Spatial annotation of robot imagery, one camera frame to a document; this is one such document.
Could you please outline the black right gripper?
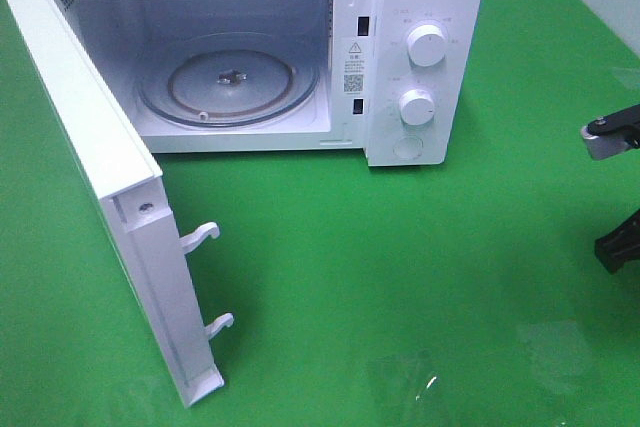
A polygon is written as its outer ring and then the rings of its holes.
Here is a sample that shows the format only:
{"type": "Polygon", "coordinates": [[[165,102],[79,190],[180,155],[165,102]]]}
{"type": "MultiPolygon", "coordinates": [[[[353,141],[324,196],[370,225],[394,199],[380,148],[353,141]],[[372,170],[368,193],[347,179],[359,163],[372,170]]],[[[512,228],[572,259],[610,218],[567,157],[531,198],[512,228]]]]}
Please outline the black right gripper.
{"type": "Polygon", "coordinates": [[[639,212],[634,212],[613,231],[594,242],[596,258],[610,273],[618,272],[626,262],[639,259],[639,212]]]}

